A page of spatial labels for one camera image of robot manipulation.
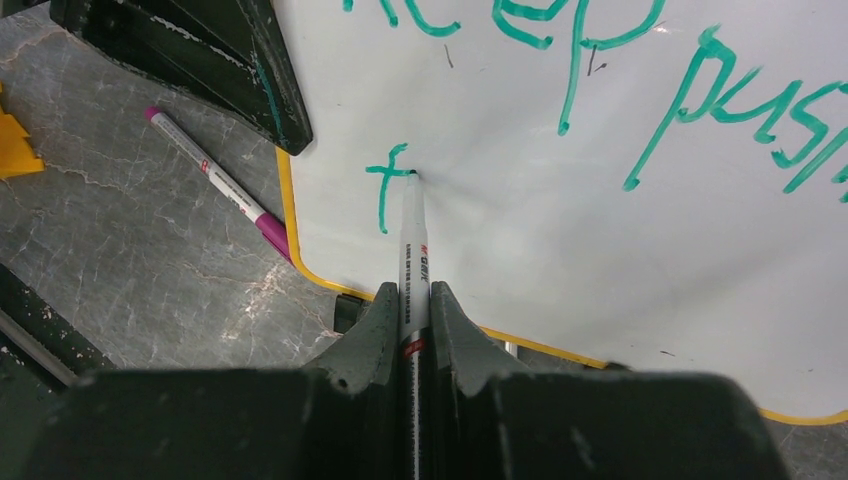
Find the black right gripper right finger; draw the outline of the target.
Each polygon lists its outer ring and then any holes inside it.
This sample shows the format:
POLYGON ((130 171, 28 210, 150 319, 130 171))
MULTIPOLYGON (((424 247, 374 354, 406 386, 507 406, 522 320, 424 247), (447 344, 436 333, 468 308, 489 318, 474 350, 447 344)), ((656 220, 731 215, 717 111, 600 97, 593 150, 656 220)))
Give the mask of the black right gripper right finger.
POLYGON ((487 383, 528 373, 466 315, 448 283, 431 285, 435 343, 434 448, 438 479, 505 479, 501 414, 487 383))

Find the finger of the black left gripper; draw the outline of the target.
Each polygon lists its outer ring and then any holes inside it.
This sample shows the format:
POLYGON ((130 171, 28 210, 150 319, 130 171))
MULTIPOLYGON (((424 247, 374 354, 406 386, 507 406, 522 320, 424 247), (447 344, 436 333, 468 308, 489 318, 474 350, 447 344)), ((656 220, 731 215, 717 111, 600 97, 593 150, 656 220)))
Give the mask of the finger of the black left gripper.
POLYGON ((270 1, 57 0, 49 13, 118 66, 234 116, 290 155, 313 141, 270 1))

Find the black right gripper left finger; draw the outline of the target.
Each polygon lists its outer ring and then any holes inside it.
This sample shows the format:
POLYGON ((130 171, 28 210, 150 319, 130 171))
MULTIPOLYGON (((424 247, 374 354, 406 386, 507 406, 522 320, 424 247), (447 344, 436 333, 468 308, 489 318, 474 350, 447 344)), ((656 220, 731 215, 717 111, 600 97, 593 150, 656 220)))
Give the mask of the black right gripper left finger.
POLYGON ((386 282, 362 318, 307 364, 308 479, 393 479, 399 294, 386 282))

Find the green whiteboard marker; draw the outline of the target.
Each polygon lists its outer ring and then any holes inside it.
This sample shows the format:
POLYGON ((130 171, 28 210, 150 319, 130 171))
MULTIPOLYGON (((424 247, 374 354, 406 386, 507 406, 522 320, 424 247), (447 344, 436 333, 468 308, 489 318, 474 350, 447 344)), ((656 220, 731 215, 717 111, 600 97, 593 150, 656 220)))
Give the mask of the green whiteboard marker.
POLYGON ((431 473, 425 388, 430 282, 425 202, 420 175, 415 170, 407 177, 403 197, 398 291, 404 438, 402 477, 427 479, 431 473))

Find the white board orange frame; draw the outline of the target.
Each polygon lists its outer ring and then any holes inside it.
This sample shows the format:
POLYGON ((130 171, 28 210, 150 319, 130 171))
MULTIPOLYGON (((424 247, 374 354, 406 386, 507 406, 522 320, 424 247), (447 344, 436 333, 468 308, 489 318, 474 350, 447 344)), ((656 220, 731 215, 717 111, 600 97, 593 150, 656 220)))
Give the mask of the white board orange frame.
POLYGON ((429 274, 495 336, 715 372, 847 417, 843 1, 277 1, 313 141, 281 157, 296 268, 429 274))

